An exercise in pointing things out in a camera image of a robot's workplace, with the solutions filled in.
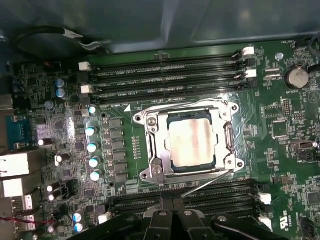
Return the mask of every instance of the capacitor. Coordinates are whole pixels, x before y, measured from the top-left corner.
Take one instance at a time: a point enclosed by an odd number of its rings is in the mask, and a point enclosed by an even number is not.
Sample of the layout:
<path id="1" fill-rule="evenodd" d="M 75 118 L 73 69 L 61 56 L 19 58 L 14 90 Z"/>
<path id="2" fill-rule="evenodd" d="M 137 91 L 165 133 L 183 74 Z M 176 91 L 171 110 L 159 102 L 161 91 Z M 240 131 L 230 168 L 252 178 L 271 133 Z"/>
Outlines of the capacitor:
<path id="1" fill-rule="evenodd" d="M 98 150 L 98 148 L 99 148 L 99 144 L 96 142 L 92 142 L 88 144 L 88 146 L 86 147 L 89 153 L 94 153 L 95 151 Z"/>
<path id="2" fill-rule="evenodd" d="M 53 234 L 56 230 L 57 230 L 57 228 L 59 227 L 61 225 L 61 223 L 60 222 L 54 222 L 54 223 L 52 223 L 49 227 L 48 227 L 48 233 L 49 234 Z"/>
<path id="3" fill-rule="evenodd" d="M 100 162 L 100 157 L 94 156 L 89 160 L 89 166 L 92 168 L 96 168 Z"/>
<path id="4" fill-rule="evenodd" d="M 47 110 L 52 110 L 54 108 L 54 102 L 53 101 L 46 101 L 44 103 L 44 107 L 47 109 Z"/>
<path id="5" fill-rule="evenodd" d="M 75 222 L 75 223 L 79 223 L 81 220 L 85 219 L 85 212 L 81 209 L 78 209 L 74 214 L 73 214 L 73 217 L 72 217 L 72 220 Z"/>
<path id="6" fill-rule="evenodd" d="M 42 138 L 38 141 L 38 145 L 40 147 L 43 147 L 43 146 L 48 146 L 48 145 L 51 145 L 53 144 L 54 141 L 51 139 L 51 138 Z"/>
<path id="7" fill-rule="evenodd" d="M 63 161 L 68 160 L 70 158 L 70 155 L 68 153 L 57 154 L 54 158 L 58 163 L 62 163 Z"/>
<path id="8" fill-rule="evenodd" d="M 90 114 L 94 115 L 94 114 L 96 114 L 96 112 L 97 112 L 96 107 L 94 107 L 94 106 L 89 107 L 89 113 Z"/>
<path id="9" fill-rule="evenodd" d="M 97 128 L 94 126 L 90 126 L 85 130 L 85 135 L 91 137 L 97 133 Z"/>
<path id="10" fill-rule="evenodd" d="M 94 182 L 97 182 L 101 176 L 102 176 L 102 171 L 99 169 L 94 170 L 93 173 L 90 174 L 90 178 Z"/>
<path id="11" fill-rule="evenodd" d="M 56 181 L 54 183 L 52 183 L 51 185 L 46 187 L 46 191 L 48 193 L 52 193 L 53 191 L 57 190 L 58 188 L 60 188 L 60 182 Z"/>
<path id="12" fill-rule="evenodd" d="M 74 225 L 74 231 L 76 231 L 77 233 L 82 232 L 85 228 L 86 228 L 86 222 L 84 220 L 81 220 L 80 222 L 77 222 Z"/>
<path id="13" fill-rule="evenodd" d="M 66 99 L 68 97 L 68 93 L 62 88 L 55 91 L 55 95 L 60 99 Z"/>
<path id="14" fill-rule="evenodd" d="M 309 83 L 309 74 L 302 66 L 292 66 L 284 75 L 284 83 L 289 89 L 302 89 Z"/>
<path id="15" fill-rule="evenodd" d="M 58 78 L 57 80 L 55 80 L 55 86 L 58 88 L 58 89 L 61 89 L 63 87 L 66 87 L 66 83 L 64 80 Z"/>
<path id="16" fill-rule="evenodd" d="M 55 190 L 53 191 L 52 194 L 49 195 L 48 199 L 49 201 L 54 201 L 56 198 L 60 197 L 61 196 L 61 191 L 60 190 Z"/>

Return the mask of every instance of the solid capacitor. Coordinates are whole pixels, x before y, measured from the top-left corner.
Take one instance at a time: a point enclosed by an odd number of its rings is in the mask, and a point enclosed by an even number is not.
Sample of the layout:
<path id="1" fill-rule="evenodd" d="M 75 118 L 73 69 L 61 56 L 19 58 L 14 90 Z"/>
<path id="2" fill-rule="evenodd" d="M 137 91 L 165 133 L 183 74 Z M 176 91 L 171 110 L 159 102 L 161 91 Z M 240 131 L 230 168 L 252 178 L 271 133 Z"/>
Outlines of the solid capacitor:
<path id="1" fill-rule="evenodd" d="M 56 198 L 61 196 L 61 191 L 60 190 L 55 190 L 52 194 L 49 195 L 48 199 L 49 201 L 54 201 Z"/>
<path id="2" fill-rule="evenodd" d="M 70 158 L 70 155 L 68 153 L 64 153 L 64 154 L 57 154 L 55 156 L 55 160 L 58 163 L 62 163 L 64 160 L 68 160 Z"/>
<path id="3" fill-rule="evenodd" d="M 62 88 L 59 88 L 56 92 L 55 92 L 55 95 L 60 98 L 60 99 L 66 99 L 68 97 L 68 93 L 62 89 Z"/>
<path id="4" fill-rule="evenodd" d="M 51 185 L 46 187 L 46 191 L 48 193 L 52 193 L 54 190 L 60 188 L 60 183 L 58 181 L 52 183 Z"/>
<path id="5" fill-rule="evenodd" d="M 62 80 L 62 79 L 57 79 L 55 80 L 55 86 L 60 89 L 60 88 L 63 88 L 65 86 L 65 81 Z"/>
<path id="6" fill-rule="evenodd" d="M 82 232 L 86 227 L 86 222 L 84 220 L 81 220 L 80 222 L 77 222 L 74 225 L 74 231 L 76 231 L 77 233 Z"/>
<path id="7" fill-rule="evenodd" d="M 94 106 L 89 107 L 89 113 L 90 114 L 95 114 L 96 112 L 97 112 L 96 107 L 94 107 Z"/>
<path id="8" fill-rule="evenodd" d="M 85 130 L 85 135 L 87 135 L 88 137 L 91 137 L 96 133 L 97 133 L 97 128 L 95 128 L 94 126 L 90 126 Z"/>
<path id="9" fill-rule="evenodd" d="M 38 145 L 39 145 L 40 147 L 42 147 L 42 146 L 48 146 L 48 145 L 51 145 L 53 142 L 54 142 L 54 141 L 52 141 L 51 138 L 43 138 L 43 139 L 40 139 L 40 140 L 38 141 Z"/>
<path id="10" fill-rule="evenodd" d="M 94 172 L 90 174 L 90 178 L 94 182 L 97 182 L 101 178 L 101 176 L 102 176 L 102 171 L 99 169 L 94 170 Z"/>
<path id="11" fill-rule="evenodd" d="M 81 220 L 85 219 L 85 212 L 81 209 L 78 209 L 73 217 L 72 217 L 72 220 L 75 222 L 75 223 L 79 223 Z"/>
<path id="12" fill-rule="evenodd" d="M 89 160 L 89 166 L 92 168 L 96 168 L 100 162 L 100 157 L 95 156 Z"/>
<path id="13" fill-rule="evenodd" d="M 88 146 L 86 147 L 89 153 L 94 153 L 95 151 L 98 150 L 98 148 L 99 148 L 99 145 L 96 142 L 92 142 L 88 144 Z"/>

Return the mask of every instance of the screw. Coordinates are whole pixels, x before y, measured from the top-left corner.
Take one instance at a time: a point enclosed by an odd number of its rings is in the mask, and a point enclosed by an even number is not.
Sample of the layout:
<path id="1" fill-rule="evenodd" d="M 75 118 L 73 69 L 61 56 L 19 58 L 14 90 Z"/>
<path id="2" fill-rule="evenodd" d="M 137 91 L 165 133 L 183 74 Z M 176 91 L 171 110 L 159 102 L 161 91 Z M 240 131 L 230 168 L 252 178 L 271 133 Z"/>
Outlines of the screw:
<path id="1" fill-rule="evenodd" d="M 164 216 L 167 216 L 167 212 L 161 211 L 161 212 L 159 212 L 159 215 L 160 215 L 160 216 L 163 216 L 163 217 L 164 217 Z"/>
<path id="2" fill-rule="evenodd" d="M 191 211 L 185 211 L 183 214 L 186 215 L 186 216 L 191 216 L 192 212 Z"/>
<path id="3" fill-rule="evenodd" d="M 126 221 L 128 221 L 128 222 L 132 222 L 132 221 L 134 221 L 135 219 L 131 216 L 131 217 L 128 217 L 127 219 L 126 219 Z"/>
<path id="4" fill-rule="evenodd" d="M 285 55 L 282 53 L 282 52 L 278 52 L 276 55 L 275 55 L 275 59 L 277 61 L 281 61 L 282 59 L 284 59 Z"/>
<path id="5" fill-rule="evenodd" d="M 225 216 L 218 216 L 220 222 L 226 222 L 228 219 Z"/>
<path id="6" fill-rule="evenodd" d="M 150 117 L 147 120 L 147 123 L 150 127 L 154 127 L 155 125 L 157 125 L 157 119 L 155 119 L 154 117 Z"/>
<path id="7" fill-rule="evenodd" d="M 153 169 L 153 173 L 154 173 L 155 175 L 159 175 L 159 174 L 161 173 L 160 168 L 159 168 L 159 167 L 155 167 L 155 168 Z"/>

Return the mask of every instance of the chip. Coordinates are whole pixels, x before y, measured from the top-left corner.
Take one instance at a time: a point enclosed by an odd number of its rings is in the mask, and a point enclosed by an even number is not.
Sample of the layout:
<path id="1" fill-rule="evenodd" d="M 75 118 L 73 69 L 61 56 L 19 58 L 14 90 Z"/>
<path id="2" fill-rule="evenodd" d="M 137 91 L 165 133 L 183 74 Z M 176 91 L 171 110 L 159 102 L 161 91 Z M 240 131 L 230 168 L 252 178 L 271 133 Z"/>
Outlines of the chip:
<path id="1" fill-rule="evenodd" d="M 46 119 L 44 117 L 39 117 L 36 119 L 36 124 L 38 125 L 46 124 Z"/>
<path id="2" fill-rule="evenodd" d="M 320 202 L 320 194 L 318 192 L 309 192 L 308 202 L 310 205 L 318 204 Z"/>
<path id="3" fill-rule="evenodd" d="M 110 124 L 110 128 L 114 129 L 114 128 L 120 128 L 122 126 L 122 121 L 121 119 L 117 118 L 117 119 L 111 119 L 109 121 Z"/>
<path id="4" fill-rule="evenodd" d="M 84 145 L 84 143 L 82 141 L 77 141 L 74 144 L 74 147 L 75 147 L 75 150 L 80 150 L 80 151 L 85 150 L 85 145 Z"/>
<path id="5" fill-rule="evenodd" d="M 113 160 L 119 161 L 124 160 L 126 158 L 126 152 L 124 151 L 118 151 L 113 153 Z"/>
<path id="6" fill-rule="evenodd" d="M 70 170 L 63 170 L 63 176 L 64 177 L 70 177 L 71 176 L 71 171 Z"/>
<path id="7" fill-rule="evenodd" d="M 63 128 L 64 128 L 63 122 L 62 122 L 62 121 L 56 122 L 56 123 L 54 124 L 54 128 L 55 128 L 55 130 L 61 130 L 61 129 L 63 129 Z"/>
<path id="8" fill-rule="evenodd" d="M 114 164 L 114 170 L 116 173 L 125 172 L 127 170 L 126 162 L 116 162 Z"/>
<path id="9" fill-rule="evenodd" d="M 289 177 L 288 176 L 282 176 L 281 177 L 282 184 L 288 184 L 289 183 Z"/>
<path id="10" fill-rule="evenodd" d="M 110 134 L 112 139 L 121 139 L 124 136 L 124 132 L 122 130 L 111 131 Z"/>
<path id="11" fill-rule="evenodd" d="M 88 189 L 84 191 L 85 196 L 88 198 L 94 197 L 95 196 L 95 190 L 94 189 Z"/>
<path id="12" fill-rule="evenodd" d="M 111 144 L 113 150 L 123 149 L 125 147 L 124 141 L 113 141 Z"/>
<path id="13" fill-rule="evenodd" d="M 89 205 L 85 207 L 87 213 L 93 213 L 95 211 L 95 206 Z"/>
<path id="14" fill-rule="evenodd" d="M 272 123 L 272 136 L 274 138 L 283 138 L 287 136 L 288 130 L 287 130 L 287 122 L 286 121 L 274 121 Z"/>
<path id="15" fill-rule="evenodd" d="M 82 113 L 81 113 L 81 111 L 75 111 L 75 112 L 74 112 L 74 115 L 75 115 L 75 116 L 82 116 Z"/>

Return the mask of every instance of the electrolytic capacitor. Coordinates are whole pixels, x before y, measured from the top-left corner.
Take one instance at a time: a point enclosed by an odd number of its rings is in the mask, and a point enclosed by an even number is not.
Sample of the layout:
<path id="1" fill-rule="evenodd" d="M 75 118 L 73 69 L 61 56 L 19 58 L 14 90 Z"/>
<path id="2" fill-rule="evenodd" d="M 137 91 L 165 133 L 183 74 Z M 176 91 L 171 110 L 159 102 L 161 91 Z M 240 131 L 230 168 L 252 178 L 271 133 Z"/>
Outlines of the electrolytic capacitor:
<path id="1" fill-rule="evenodd" d="M 65 81 L 62 80 L 62 79 L 60 79 L 60 78 L 58 78 L 57 80 L 55 80 L 55 83 L 54 83 L 54 84 L 55 84 L 55 86 L 56 86 L 58 89 L 61 89 L 61 88 L 67 86 L 67 84 L 65 83 Z"/>
<path id="2" fill-rule="evenodd" d="M 68 160 L 70 155 L 68 153 L 57 154 L 54 158 L 58 163 L 62 163 L 63 161 Z"/>
<path id="3" fill-rule="evenodd" d="M 98 150 L 98 148 L 99 148 L 99 144 L 96 142 L 92 142 L 88 144 L 88 146 L 86 147 L 89 153 L 94 153 L 95 151 Z"/>
<path id="4" fill-rule="evenodd" d="M 102 171 L 97 169 L 90 174 L 90 179 L 94 182 L 97 182 L 101 178 L 101 176 L 102 176 Z"/>
<path id="5" fill-rule="evenodd" d="M 52 183 L 51 185 L 46 187 L 46 191 L 48 193 L 52 193 L 53 191 L 57 190 L 58 188 L 60 188 L 60 182 L 56 181 L 54 183 Z"/>
<path id="6" fill-rule="evenodd" d="M 48 233 L 49 234 L 53 234 L 56 230 L 57 230 L 57 228 L 59 227 L 61 225 L 61 223 L 60 222 L 54 222 L 54 223 L 52 223 L 49 227 L 48 227 Z"/>
<path id="7" fill-rule="evenodd" d="M 85 135 L 91 137 L 97 133 L 97 128 L 94 126 L 90 126 L 85 130 Z"/>
<path id="8" fill-rule="evenodd" d="M 62 88 L 59 88 L 57 91 L 55 91 L 55 95 L 60 99 L 68 98 L 68 93 Z"/>
<path id="9" fill-rule="evenodd" d="M 89 166 L 92 168 L 96 168 L 100 162 L 100 157 L 94 156 L 89 160 Z"/>
<path id="10" fill-rule="evenodd" d="M 86 228 L 86 222 L 84 220 L 81 220 L 80 222 L 77 222 L 74 225 L 74 231 L 76 231 L 77 233 L 82 232 L 85 228 Z"/>
<path id="11" fill-rule="evenodd" d="M 54 201 L 56 198 L 60 197 L 61 196 L 61 191 L 60 190 L 55 190 L 53 191 L 52 194 L 49 195 L 48 199 L 49 201 Z"/>
<path id="12" fill-rule="evenodd" d="M 78 209 L 73 217 L 72 217 L 72 220 L 75 222 L 75 223 L 79 223 L 81 220 L 85 219 L 85 212 L 81 209 Z"/>
<path id="13" fill-rule="evenodd" d="M 43 147 L 43 146 L 48 146 L 48 145 L 51 145 L 53 144 L 54 141 L 51 139 L 51 138 L 42 138 L 38 141 L 38 145 L 40 147 Z"/>

